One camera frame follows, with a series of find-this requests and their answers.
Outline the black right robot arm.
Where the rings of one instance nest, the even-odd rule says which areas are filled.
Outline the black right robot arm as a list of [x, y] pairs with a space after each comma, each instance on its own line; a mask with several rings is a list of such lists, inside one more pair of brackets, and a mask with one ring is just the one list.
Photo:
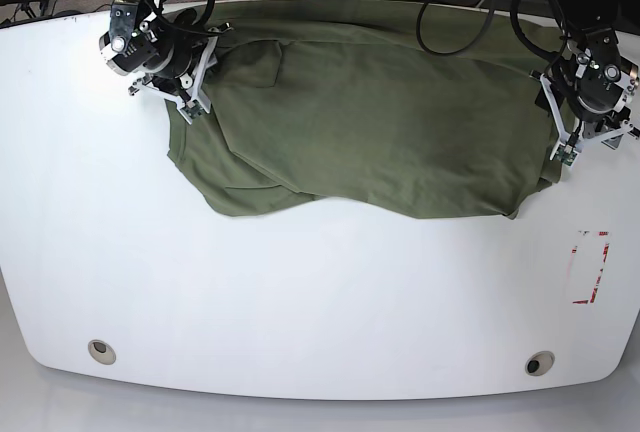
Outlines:
[[208, 25], [215, 0], [201, 12], [164, 14], [167, 0], [112, 0], [108, 31], [99, 39], [106, 65], [116, 74], [143, 75], [142, 83], [187, 101], [205, 47], [221, 30]]

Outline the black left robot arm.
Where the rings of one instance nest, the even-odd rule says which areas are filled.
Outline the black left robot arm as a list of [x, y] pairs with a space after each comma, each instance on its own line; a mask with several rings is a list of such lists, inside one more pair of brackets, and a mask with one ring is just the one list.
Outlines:
[[511, 0], [512, 37], [492, 25], [491, 4], [478, 34], [457, 50], [465, 59], [485, 60], [524, 73], [531, 65], [544, 70], [552, 97], [561, 97], [579, 121], [600, 133], [618, 131], [630, 118], [629, 104], [639, 87], [639, 66], [623, 57], [614, 25], [621, 13], [619, 0], [548, 0], [562, 43], [556, 51], [541, 48], [519, 22], [522, 0]]

